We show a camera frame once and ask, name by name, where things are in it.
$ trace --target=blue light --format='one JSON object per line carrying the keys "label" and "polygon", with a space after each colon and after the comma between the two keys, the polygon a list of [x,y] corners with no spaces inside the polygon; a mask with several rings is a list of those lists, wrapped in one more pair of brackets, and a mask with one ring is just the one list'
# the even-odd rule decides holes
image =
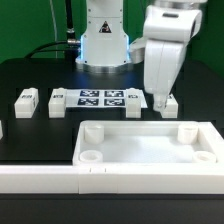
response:
{"label": "blue light", "polygon": [[83,35],[81,36],[81,54],[80,59],[83,60]]}
{"label": "blue light", "polygon": [[128,59],[128,60],[130,60],[129,49],[130,49],[130,45],[129,45],[129,36],[127,35],[127,59]]}

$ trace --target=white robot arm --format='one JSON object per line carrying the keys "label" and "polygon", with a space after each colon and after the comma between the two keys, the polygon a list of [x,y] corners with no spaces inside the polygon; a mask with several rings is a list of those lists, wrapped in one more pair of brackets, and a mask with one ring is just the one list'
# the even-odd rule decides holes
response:
{"label": "white robot arm", "polygon": [[[144,87],[153,94],[155,111],[163,112],[171,88],[186,55],[186,47],[201,27],[200,3],[207,0],[156,0],[147,8],[143,30],[145,41]],[[135,51],[134,60],[143,57]]]}

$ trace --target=black tabletop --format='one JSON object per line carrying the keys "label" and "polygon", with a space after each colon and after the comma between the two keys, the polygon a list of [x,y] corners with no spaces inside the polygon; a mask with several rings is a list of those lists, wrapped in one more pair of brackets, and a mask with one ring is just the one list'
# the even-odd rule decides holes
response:
{"label": "black tabletop", "polygon": [[[32,119],[16,119],[14,103],[25,88],[37,88],[39,105]],[[124,108],[66,110],[49,119],[54,88],[143,88],[143,64],[120,74],[77,71],[54,59],[12,59],[0,65],[0,164],[72,164],[79,124],[84,120],[164,120],[147,109],[141,119],[127,119]],[[211,121],[224,137],[224,79],[205,64],[186,61],[172,93],[177,119]],[[223,223],[223,195],[0,195],[0,223]]]}
{"label": "black tabletop", "polygon": [[[64,60],[13,59],[0,66],[0,164],[71,164],[79,124],[84,120],[164,120],[152,110],[152,95],[141,119],[126,119],[125,108],[67,109],[63,119],[49,119],[48,102],[54,88],[143,88],[143,64],[120,74],[77,71]],[[37,88],[39,105],[31,119],[16,119],[14,103],[25,88]],[[224,136],[224,79],[206,65],[187,61],[173,87],[179,103],[176,120],[211,121]]]}

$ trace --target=white cube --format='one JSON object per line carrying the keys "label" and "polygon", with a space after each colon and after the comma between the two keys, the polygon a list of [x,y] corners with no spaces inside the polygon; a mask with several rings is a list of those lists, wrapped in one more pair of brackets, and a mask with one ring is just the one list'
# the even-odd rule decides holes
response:
{"label": "white cube", "polygon": [[131,88],[126,90],[126,117],[141,117],[141,98],[139,89]]}
{"label": "white cube", "polygon": [[38,90],[24,89],[14,104],[16,118],[31,118],[39,103]]}
{"label": "white cube", "polygon": [[59,88],[59,89],[53,90],[53,92],[51,94],[51,99],[48,103],[50,118],[65,117],[66,93],[67,93],[67,90],[64,88]]}
{"label": "white cube", "polygon": [[178,103],[173,94],[169,95],[166,102],[166,108],[161,112],[162,118],[177,118]]}

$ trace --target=white tray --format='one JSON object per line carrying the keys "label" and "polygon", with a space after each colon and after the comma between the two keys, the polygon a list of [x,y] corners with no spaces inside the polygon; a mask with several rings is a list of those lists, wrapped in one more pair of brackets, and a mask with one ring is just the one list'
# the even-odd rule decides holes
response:
{"label": "white tray", "polygon": [[[0,193],[224,194],[224,140],[211,123],[194,122],[197,141],[182,144],[181,123],[82,122],[73,165],[0,166]],[[97,156],[80,160],[89,150]],[[197,151],[217,161],[193,163]]]}

